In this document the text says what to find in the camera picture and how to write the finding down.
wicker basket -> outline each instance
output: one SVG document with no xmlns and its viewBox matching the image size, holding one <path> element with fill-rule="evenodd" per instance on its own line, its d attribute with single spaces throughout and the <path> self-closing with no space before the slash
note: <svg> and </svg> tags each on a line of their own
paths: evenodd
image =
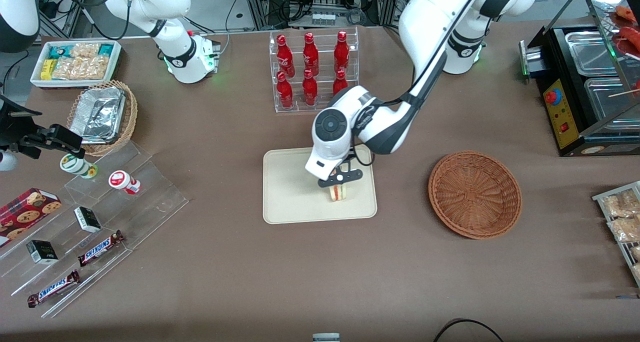
<svg viewBox="0 0 640 342">
<path fill-rule="evenodd" d="M 125 109 L 122 114 L 122 121 L 118 132 L 119 137 L 112 144 L 83 144 L 82 148 L 86 151 L 87 155 L 90 156 L 101 157 L 112 150 L 125 146 L 125 144 L 131 139 L 134 128 L 136 128 L 136 118 L 138 117 L 138 103 L 136 101 L 136 96 L 131 93 L 131 89 L 129 89 L 126 84 L 119 80 L 110 80 L 109 82 L 96 84 L 95 86 L 89 87 L 89 89 L 106 89 L 107 87 L 118 87 L 126 93 Z M 80 96 L 82 96 L 82 93 L 75 99 L 75 103 L 73 103 L 73 107 L 71 107 L 71 113 L 69 113 L 69 117 L 66 118 L 66 128 L 71 128 L 71 122 L 74 120 L 74 116 L 76 115 L 76 108 L 78 107 Z"/>
<path fill-rule="evenodd" d="M 476 240 L 499 237 L 518 221 L 522 194 L 498 160 L 466 150 L 439 160 L 429 177 L 429 200 L 451 230 Z"/>
</svg>

cookie box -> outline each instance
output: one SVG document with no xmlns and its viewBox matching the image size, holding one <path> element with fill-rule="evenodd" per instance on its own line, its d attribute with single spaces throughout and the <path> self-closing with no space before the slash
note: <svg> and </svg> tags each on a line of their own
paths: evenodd
<svg viewBox="0 0 640 342">
<path fill-rule="evenodd" d="M 31 188 L 0 207 L 0 247 L 62 206 L 55 194 Z"/>
<path fill-rule="evenodd" d="M 78 42 L 87 43 L 87 44 L 101 44 L 101 45 L 113 45 L 113 49 L 109 55 L 109 63 L 107 64 L 107 70 L 102 79 L 78 79 L 78 80 L 46 80 L 41 78 L 42 67 L 45 64 L 45 61 L 50 57 L 50 52 L 52 48 L 59 48 L 61 46 L 70 46 L 76 44 Z M 121 44 L 117 41 L 108 41 L 105 39 L 82 39 L 75 41 L 51 41 L 46 42 L 42 45 L 42 51 L 38 57 L 38 62 L 36 62 L 36 66 L 33 69 L 33 73 L 31 74 L 30 82 L 35 87 L 40 87 L 41 89 L 78 89 L 82 87 L 89 87 L 93 85 L 97 85 L 99 83 L 106 83 L 112 80 L 114 72 L 116 70 L 116 66 L 118 65 L 118 59 L 120 57 L 122 50 Z"/>
</svg>

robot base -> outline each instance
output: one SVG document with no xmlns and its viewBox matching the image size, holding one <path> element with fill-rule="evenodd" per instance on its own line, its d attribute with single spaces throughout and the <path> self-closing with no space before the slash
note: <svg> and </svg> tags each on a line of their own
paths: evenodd
<svg viewBox="0 0 640 342">
<path fill-rule="evenodd" d="M 182 83 L 196 83 L 209 73 L 218 72 L 220 62 L 220 43 L 201 36 L 191 37 L 196 42 L 196 52 L 183 68 L 173 67 L 167 62 L 169 72 Z"/>
</svg>

coca-cola bottle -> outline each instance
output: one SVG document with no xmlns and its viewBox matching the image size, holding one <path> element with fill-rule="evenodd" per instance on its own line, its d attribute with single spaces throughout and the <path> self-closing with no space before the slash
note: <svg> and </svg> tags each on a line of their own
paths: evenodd
<svg viewBox="0 0 640 342">
<path fill-rule="evenodd" d="M 318 47 L 314 42 L 314 34 L 311 32 L 304 33 L 304 68 L 310 69 L 314 76 L 320 73 L 320 58 L 318 57 Z"/>
<path fill-rule="evenodd" d="M 278 42 L 278 64 L 280 70 L 284 71 L 287 77 L 293 78 L 296 75 L 296 69 L 293 66 L 293 53 L 291 53 L 291 48 L 287 45 L 287 39 L 284 34 L 280 34 L 276 37 L 276 41 Z"/>
<path fill-rule="evenodd" d="M 318 83 L 314 78 L 313 71 L 309 68 L 304 70 L 302 89 L 304 90 L 304 103 L 309 107 L 315 106 L 318 102 Z"/>
<path fill-rule="evenodd" d="M 347 44 L 347 32 L 344 30 L 338 32 L 338 43 L 335 44 L 335 49 L 333 50 L 333 61 L 333 69 L 336 73 L 340 69 L 347 71 L 347 67 L 349 67 L 349 45 Z"/>
<path fill-rule="evenodd" d="M 276 84 L 278 98 L 282 104 L 282 108 L 289 110 L 293 107 L 293 90 L 291 89 L 291 84 L 288 82 L 287 76 L 283 71 L 278 71 L 276 76 L 278 78 L 278 84 Z"/>
<path fill-rule="evenodd" d="M 333 82 L 333 95 L 335 96 L 342 89 L 349 87 L 347 80 L 345 80 L 345 70 L 340 69 L 335 74 L 335 80 Z"/>
</svg>

red button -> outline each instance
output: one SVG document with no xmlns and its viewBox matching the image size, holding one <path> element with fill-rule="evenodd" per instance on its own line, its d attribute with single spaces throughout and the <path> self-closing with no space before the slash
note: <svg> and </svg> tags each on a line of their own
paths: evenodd
<svg viewBox="0 0 640 342">
<path fill-rule="evenodd" d="M 558 99 L 558 95 L 554 91 L 546 92 L 546 94 L 544 95 L 544 101 L 546 103 L 549 103 L 549 105 L 556 102 L 556 99 Z"/>
</svg>

